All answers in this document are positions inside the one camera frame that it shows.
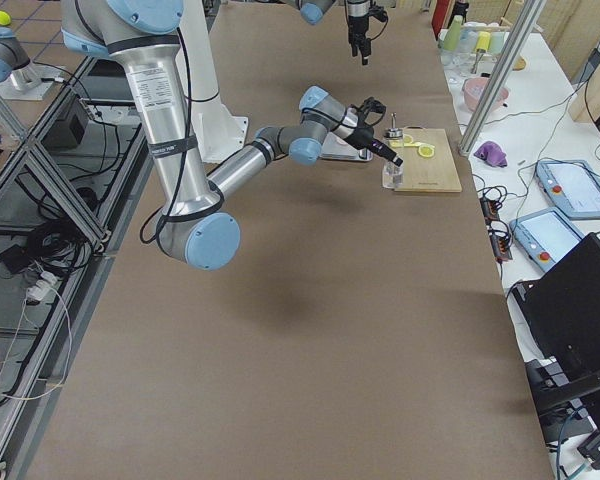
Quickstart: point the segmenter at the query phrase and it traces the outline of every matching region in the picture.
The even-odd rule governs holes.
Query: bowl
[[[489,79],[484,77],[470,78],[464,82],[464,85],[462,86],[464,103],[472,112],[475,111],[476,107],[478,106],[478,101],[480,100],[482,92],[484,92],[488,82]],[[491,111],[493,112],[496,108],[504,105],[504,102],[507,100],[507,98],[509,98],[509,89],[502,87],[500,89],[500,95],[498,95],[498,98],[491,107]]]

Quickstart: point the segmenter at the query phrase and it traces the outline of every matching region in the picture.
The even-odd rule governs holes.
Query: tennis ball
[[[0,10],[0,25],[6,27],[9,24],[11,24],[11,16],[7,12]]]

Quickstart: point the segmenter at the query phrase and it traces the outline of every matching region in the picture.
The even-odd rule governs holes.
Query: purple object
[[[502,151],[500,145],[496,142],[484,142],[473,155],[484,160],[492,167],[507,166],[507,154]]]

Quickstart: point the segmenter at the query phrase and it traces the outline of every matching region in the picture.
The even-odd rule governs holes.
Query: green object
[[[442,41],[442,49],[447,52],[453,52],[458,47],[460,34],[462,33],[462,15],[453,17],[453,22]]]

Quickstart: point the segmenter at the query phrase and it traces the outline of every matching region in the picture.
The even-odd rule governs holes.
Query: wooden cutting board
[[[451,155],[447,134],[437,128],[405,128],[404,134],[411,135],[415,142],[435,146],[431,158],[418,155],[415,147],[392,147],[404,160],[402,184],[396,192],[461,192],[456,165]]]

